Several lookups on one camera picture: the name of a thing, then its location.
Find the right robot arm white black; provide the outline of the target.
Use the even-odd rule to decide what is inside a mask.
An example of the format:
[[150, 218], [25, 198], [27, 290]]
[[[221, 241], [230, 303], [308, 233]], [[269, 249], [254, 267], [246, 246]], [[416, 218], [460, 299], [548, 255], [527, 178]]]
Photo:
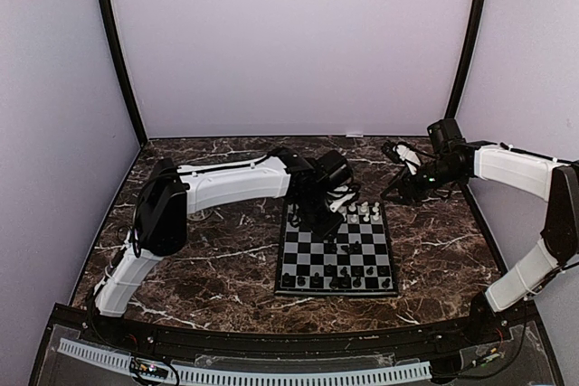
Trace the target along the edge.
[[488, 310], [478, 310], [461, 326], [468, 343], [481, 344], [497, 328], [493, 313], [537, 295], [577, 266], [578, 164], [504, 143], [470, 142], [453, 118], [431, 124], [427, 132], [430, 151], [404, 141], [383, 144], [383, 153], [402, 168], [382, 198], [417, 205], [453, 184], [474, 194], [508, 262], [508, 272], [483, 293]]

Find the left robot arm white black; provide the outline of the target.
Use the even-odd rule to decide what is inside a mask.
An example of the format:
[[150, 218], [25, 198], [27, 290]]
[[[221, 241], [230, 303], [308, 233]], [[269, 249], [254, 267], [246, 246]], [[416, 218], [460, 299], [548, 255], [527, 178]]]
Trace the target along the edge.
[[147, 274], [187, 242], [190, 215], [216, 206], [261, 198], [282, 198], [296, 209], [298, 222], [322, 239], [333, 238], [344, 222], [339, 209], [355, 201], [360, 186], [346, 158], [336, 150], [306, 158], [287, 147], [265, 155], [217, 165], [176, 165], [158, 161], [136, 200], [120, 251], [86, 297], [97, 313], [93, 333], [108, 346], [128, 338], [117, 319]]

